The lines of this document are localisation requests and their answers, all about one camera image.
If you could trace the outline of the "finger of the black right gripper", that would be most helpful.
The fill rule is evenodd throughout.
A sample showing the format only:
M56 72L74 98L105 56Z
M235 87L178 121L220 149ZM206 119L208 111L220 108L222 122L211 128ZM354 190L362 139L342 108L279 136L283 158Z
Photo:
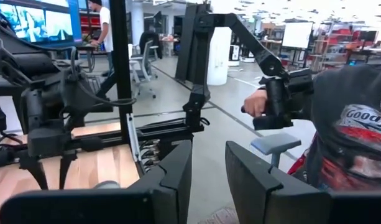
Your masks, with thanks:
M77 152L71 151L68 153L64 153L62 158L60 159L60 176L59 176L59 189L63 190L65 187L65 181L67 178L67 173L70 168L70 164L72 161L77 160Z
M19 168L27 170L36 180L42 190L48 190L48 183L44 172L44 167L34 157L22 156L19 158Z

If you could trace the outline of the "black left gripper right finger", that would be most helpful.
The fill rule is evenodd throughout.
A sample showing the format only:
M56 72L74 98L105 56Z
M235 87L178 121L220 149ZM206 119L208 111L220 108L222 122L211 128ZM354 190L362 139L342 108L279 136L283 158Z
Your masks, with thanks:
M320 191L234 141L225 160L240 224L381 224L381 191Z

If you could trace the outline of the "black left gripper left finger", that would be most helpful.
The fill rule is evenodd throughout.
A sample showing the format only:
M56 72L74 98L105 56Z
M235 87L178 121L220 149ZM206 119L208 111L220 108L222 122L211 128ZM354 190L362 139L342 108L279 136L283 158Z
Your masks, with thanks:
M8 198L0 224L186 224L192 142L126 189L37 190Z

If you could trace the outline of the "person's hand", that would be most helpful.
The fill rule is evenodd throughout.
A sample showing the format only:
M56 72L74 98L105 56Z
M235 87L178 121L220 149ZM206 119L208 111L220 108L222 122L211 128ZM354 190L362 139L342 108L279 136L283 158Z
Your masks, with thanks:
M253 118L261 116L265 111L267 102L267 92L264 89L258 89L244 100L242 112L247 113Z

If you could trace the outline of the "black screen with blue display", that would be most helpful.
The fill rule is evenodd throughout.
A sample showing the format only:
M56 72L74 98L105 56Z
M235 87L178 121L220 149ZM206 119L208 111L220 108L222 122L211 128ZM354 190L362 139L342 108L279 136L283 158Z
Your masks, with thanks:
M0 0L0 18L18 38L33 44L82 42L78 0Z

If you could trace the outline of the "grey office chair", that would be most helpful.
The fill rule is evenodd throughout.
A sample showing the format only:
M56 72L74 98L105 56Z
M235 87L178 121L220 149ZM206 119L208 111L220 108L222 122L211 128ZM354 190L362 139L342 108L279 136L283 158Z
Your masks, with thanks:
M152 95L152 98L156 98L156 94L150 87L149 83L157 79L158 76L152 71L151 62L158 58L159 48L159 35L152 31L144 32L141 35L139 48L141 54L132 55L130 57L130 70L131 70L131 82L132 82L132 96L137 98L142 89L142 85L146 84L146 89Z

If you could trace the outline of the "person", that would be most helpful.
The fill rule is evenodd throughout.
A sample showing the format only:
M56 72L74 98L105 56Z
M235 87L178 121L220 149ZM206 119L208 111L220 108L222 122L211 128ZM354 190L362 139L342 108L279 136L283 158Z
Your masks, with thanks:
M88 0L89 7L92 11L99 13L99 21L101 25L101 34L98 40L91 40L90 44L93 46L98 46L100 44L104 45L108 57L109 73L103 76L108 76L114 69L112 62L113 41L112 41L112 29L111 29L111 14L110 10L103 6L102 0Z
M321 72L303 112L316 133L288 173L321 190L381 190L381 64Z

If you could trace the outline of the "white round pillar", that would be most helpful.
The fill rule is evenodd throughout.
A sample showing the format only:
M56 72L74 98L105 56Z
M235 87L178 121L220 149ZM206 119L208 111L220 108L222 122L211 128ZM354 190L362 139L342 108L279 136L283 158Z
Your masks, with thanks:
M217 27L209 45L207 84L219 86L226 84L228 73L231 30Z

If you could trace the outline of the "white board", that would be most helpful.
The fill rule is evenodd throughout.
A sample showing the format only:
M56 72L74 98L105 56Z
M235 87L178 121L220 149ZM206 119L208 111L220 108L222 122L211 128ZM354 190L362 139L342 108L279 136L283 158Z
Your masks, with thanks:
M309 45L313 24L313 22L286 23L282 47L306 49Z

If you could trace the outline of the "rack with red bins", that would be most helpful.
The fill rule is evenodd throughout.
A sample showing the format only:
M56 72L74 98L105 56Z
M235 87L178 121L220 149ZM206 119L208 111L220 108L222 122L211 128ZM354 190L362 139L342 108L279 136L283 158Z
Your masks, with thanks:
M310 69L320 72L343 65L381 62L381 39L376 28L345 22L319 28L308 54Z

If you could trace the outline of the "black aluminium table frame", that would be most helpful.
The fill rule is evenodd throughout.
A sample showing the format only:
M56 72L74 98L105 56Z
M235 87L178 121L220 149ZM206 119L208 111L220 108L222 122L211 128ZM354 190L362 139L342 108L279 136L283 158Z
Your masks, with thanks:
M133 99L127 46L126 4L124 0L109 0L109 5L111 6L112 41L114 46L112 61L117 93L119 97ZM150 124L136 129L132 106L124 105L119 108L119 130L100 135L104 141L111 140L112 146L124 143L130 145L132 149L131 155L140 176L145 174L145 169L141 162L138 141L174 137L192 139L193 133L204 130L204 119L201 117L201 110L210 99L210 92L206 84L208 76L206 58L209 54L209 43L213 32L202 30L199 25L201 16L207 16L208 12L204 11L197 14L201 8L207 9L209 6L207 4L194 4L190 7L195 12L192 16L186 14L186 17L191 20L191 37L186 41L191 44L188 48L188 64L177 65L180 72L193 75L194 78L189 101L183 106L186 117L181 118L179 121L164 121L160 124Z

